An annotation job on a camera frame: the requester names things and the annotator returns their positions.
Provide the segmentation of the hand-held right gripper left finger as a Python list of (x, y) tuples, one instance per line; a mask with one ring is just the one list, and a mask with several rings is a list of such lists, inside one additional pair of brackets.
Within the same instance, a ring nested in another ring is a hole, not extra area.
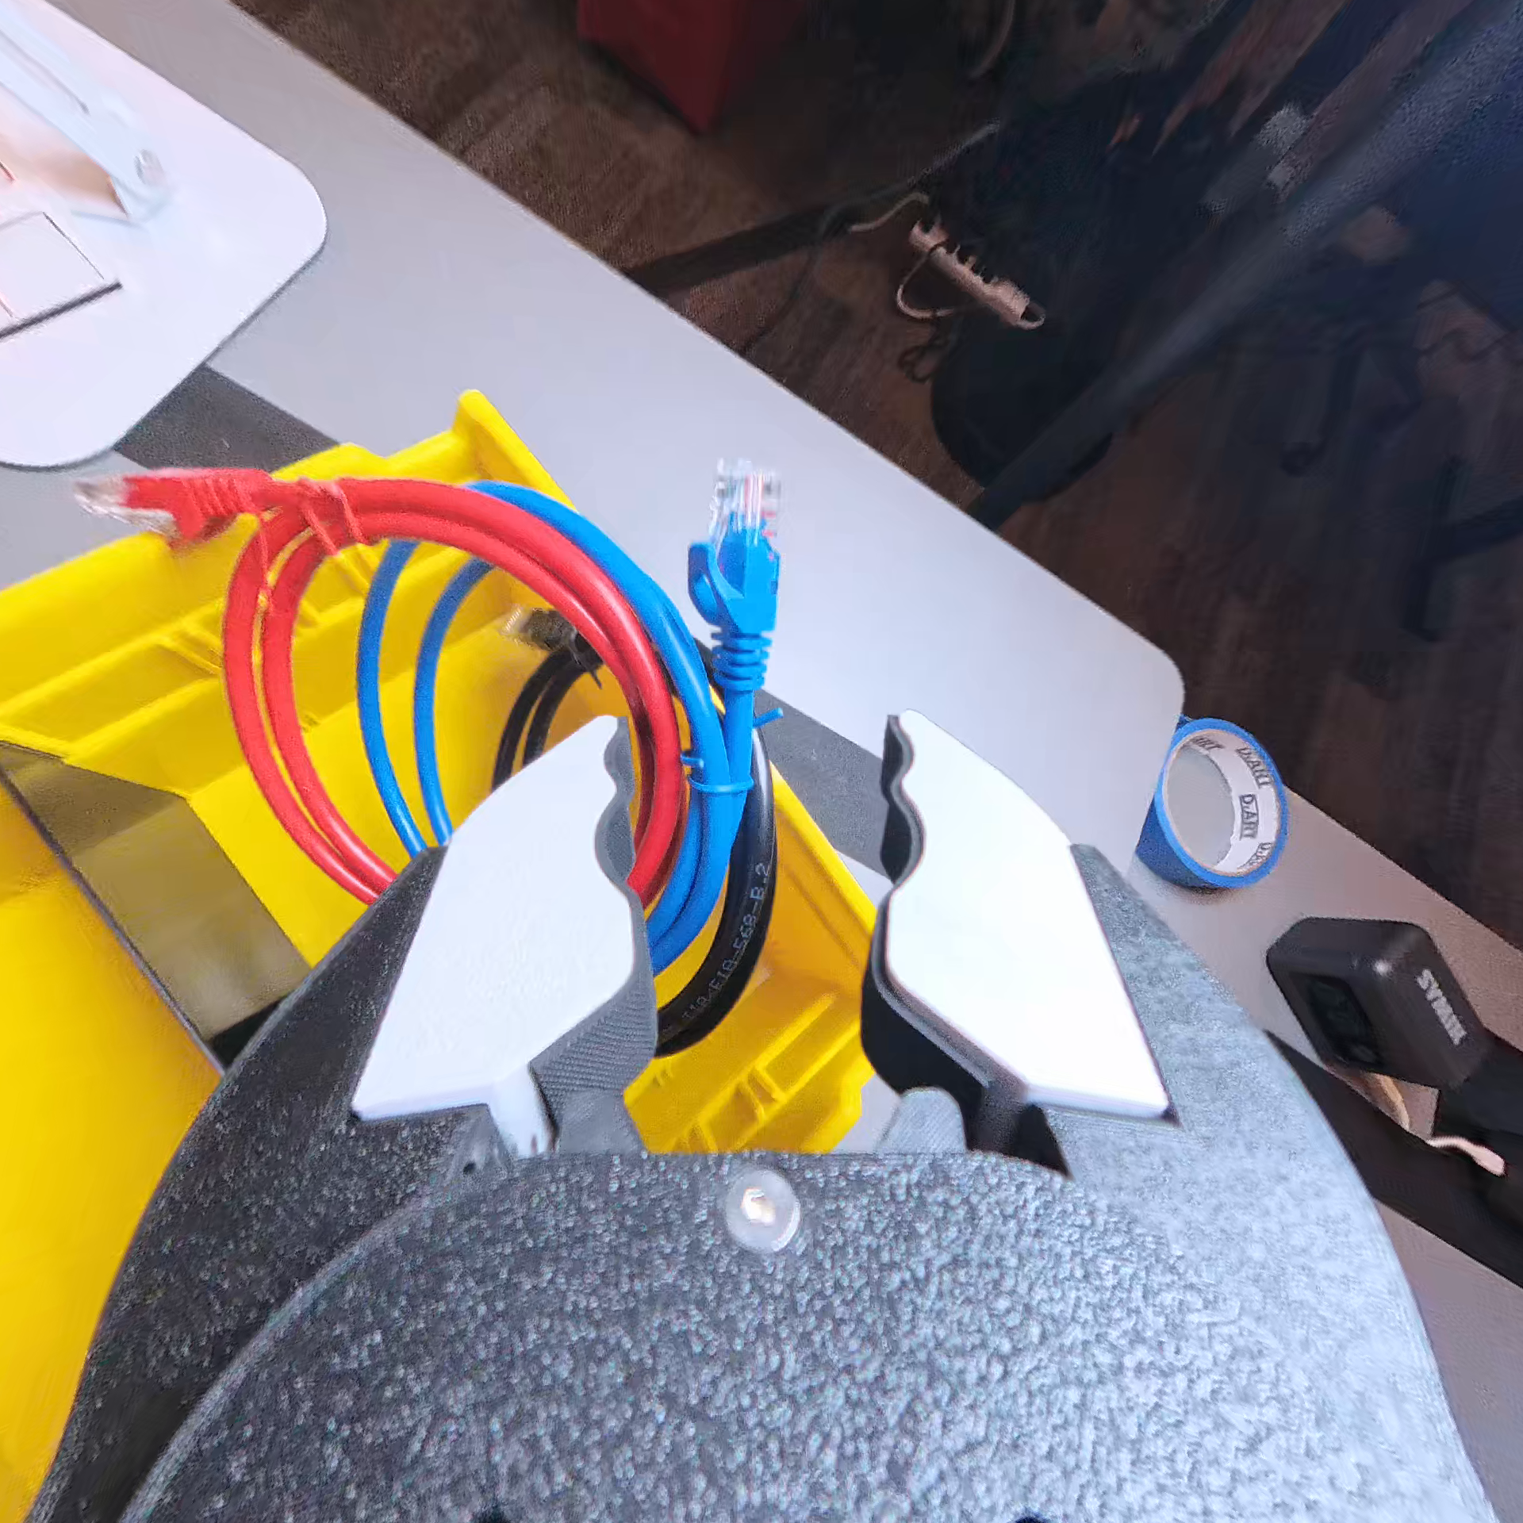
[(484, 1107), (536, 1157), (560, 1147), (575, 1094), (623, 1104), (658, 1037), (635, 793), (630, 724), (597, 715), (456, 829), (353, 1090), (360, 1120)]

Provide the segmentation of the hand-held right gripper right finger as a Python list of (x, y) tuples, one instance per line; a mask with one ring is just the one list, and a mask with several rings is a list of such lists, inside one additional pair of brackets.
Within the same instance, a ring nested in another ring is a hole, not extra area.
[(890, 892), (862, 1046), (923, 1131), (1064, 1169), (1036, 1114), (1169, 1120), (1169, 1090), (1074, 843), (925, 714), (888, 719)]

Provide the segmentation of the black network switch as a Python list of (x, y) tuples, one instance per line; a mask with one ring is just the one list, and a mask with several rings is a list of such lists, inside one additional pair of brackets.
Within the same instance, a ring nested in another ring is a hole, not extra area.
[(1415, 923), (1303, 918), (1269, 948), (1266, 967), (1324, 1066), (1455, 1090), (1492, 1050)]

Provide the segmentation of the yellow plastic bin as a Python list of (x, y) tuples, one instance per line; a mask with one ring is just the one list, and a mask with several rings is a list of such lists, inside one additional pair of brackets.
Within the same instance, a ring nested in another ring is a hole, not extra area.
[[(272, 441), (297, 480), (500, 480), (565, 498), (484, 394), (392, 456)], [(250, 523), (190, 549), (128, 537), (5, 590), (5, 1520), (25, 1520), (142, 1212), (211, 1097), (213, 1037), (285, 998), (362, 905), (296, 848), (250, 774), (223, 623)], [(371, 777), (353, 695), (384, 549), (310, 585), (294, 633), (299, 724), (334, 808), (406, 857)], [(434, 682), (454, 824), (485, 798), (513, 704), (549, 654), (544, 599), (492, 574), (456, 612)], [(630, 1090), (662, 1153), (825, 1153), (862, 1120), (860, 976), (871, 903), (798, 787), (801, 723), (763, 730), (779, 894), (748, 995)]]

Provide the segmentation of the blue tape roll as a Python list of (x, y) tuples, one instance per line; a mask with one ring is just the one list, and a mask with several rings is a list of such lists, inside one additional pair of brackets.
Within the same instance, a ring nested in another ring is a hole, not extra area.
[(1217, 892), (1262, 884), (1286, 842), (1286, 792), (1260, 738), (1229, 719), (1182, 718), (1137, 857), (1178, 888)]

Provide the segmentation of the white power strip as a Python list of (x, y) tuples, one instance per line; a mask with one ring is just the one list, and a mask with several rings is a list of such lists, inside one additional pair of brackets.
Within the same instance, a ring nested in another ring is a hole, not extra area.
[[(910, 227), (909, 242), (915, 264), (893, 294), (898, 315), (913, 322), (936, 322), (965, 313), (986, 313), (1016, 332), (1033, 332), (1047, 325), (1047, 309), (1020, 284), (1004, 276), (990, 276), (974, 254), (957, 246), (942, 221), (918, 221)], [(925, 308), (909, 298), (913, 280), (923, 272), (942, 279), (960, 303)]]

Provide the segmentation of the clipboard with metal clip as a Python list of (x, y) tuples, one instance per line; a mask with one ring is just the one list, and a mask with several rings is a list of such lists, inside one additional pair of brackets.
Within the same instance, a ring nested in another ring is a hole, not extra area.
[(25, 109), (110, 178), (98, 227), (121, 287), (2, 336), (5, 467), (113, 449), (322, 249), (328, 221), (289, 161), (53, 4), (5, 4), (5, 111)]

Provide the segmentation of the red box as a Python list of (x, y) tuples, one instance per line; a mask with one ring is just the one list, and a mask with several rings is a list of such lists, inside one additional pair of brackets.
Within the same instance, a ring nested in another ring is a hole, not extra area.
[(703, 135), (779, 62), (809, 9), (809, 3), (577, 3), (577, 35)]

